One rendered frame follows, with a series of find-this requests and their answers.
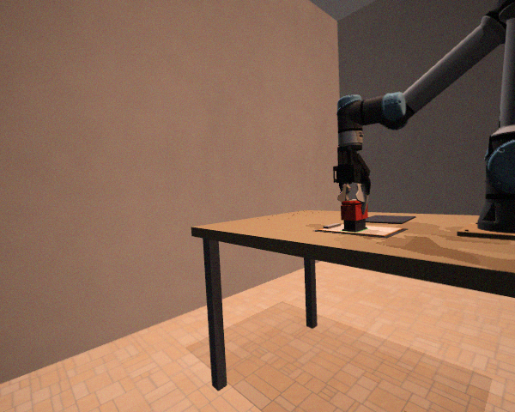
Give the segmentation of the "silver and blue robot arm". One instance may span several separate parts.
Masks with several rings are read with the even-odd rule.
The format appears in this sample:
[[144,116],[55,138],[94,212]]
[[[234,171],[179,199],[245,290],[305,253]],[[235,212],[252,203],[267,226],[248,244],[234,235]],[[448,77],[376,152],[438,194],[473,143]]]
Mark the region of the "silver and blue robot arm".
[[515,0],[499,0],[479,27],[404,93],[368,100],[355,94],[342,97],[336,113],[338,146],[361,145],[362,125],[380,123],[389,130],[402,129],[409,118],[500,44],[506,45],[499,129],[489,137],[486,202],[477,228],[515,233]]

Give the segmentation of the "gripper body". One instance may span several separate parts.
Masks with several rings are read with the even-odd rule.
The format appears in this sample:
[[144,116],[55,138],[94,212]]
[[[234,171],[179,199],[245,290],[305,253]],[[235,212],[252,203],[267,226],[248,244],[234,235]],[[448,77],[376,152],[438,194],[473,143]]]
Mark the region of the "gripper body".
[[[352,152],[353,149],[353,152]],[[335,177],[336,171],[336,179],[334,179],[334,183],[361,183],[361,180],[364,178],[364,173],[366,172],[364,165],[361,165],[356,160],[357,151],[362,150],[362,145],[348,145],[337,147],[337,159],[338,166],[333,167],[333,177]],[[345,152],[350,151],[350,153]],[[342,164],[342,152],[343,152],[343,164]],[[349,165],[347,165],[349,164]],[[355,164],[355,165],[353,165]],[[358,170],[358,171],[357,171]]]

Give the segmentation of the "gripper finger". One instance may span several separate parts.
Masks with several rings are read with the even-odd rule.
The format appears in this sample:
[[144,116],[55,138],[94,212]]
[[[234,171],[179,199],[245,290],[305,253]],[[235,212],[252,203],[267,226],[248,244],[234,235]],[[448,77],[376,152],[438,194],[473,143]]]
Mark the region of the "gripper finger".
[[357,184],[356,200],[361,202],[361,212],[364,215],[367,208],[367,200],[370,193],[371,181],[368,173],[364,173],[364,178]]
[[[340,190],[341,190],[341,193],[338,195],[338,201],[342,202],[342,201],[348,201],[348,194],[350,192],[350,186],[348,185],[348,183],[343,183],[343,184],[340,184],[339,183],[339,187],[340,187]],[[343,188],[343,190],[342,190]]]

